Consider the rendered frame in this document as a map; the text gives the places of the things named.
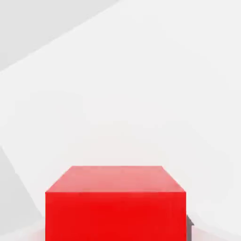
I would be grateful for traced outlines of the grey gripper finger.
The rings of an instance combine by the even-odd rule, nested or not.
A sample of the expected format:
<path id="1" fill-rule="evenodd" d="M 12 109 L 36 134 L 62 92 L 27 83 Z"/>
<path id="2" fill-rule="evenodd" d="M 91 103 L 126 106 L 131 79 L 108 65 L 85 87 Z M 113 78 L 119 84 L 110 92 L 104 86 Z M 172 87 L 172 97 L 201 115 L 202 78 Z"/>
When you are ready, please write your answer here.
<path id="1" fill-rule="evenodd" d="M 186 215 L 186 241 L 205 241 L 204 231 L 194 225 L 188 215 Z"/>

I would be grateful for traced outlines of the small red cube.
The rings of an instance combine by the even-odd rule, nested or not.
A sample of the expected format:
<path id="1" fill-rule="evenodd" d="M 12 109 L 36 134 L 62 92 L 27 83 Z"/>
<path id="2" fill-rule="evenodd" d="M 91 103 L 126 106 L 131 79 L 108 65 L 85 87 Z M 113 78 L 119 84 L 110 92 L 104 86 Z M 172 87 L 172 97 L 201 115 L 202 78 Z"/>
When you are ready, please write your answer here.
<path id="1" fill-rule="evenodd" d="M 45 241 L 186 241 L 186 226 L 161 166 L 72 166 L 45 193 Z"/>

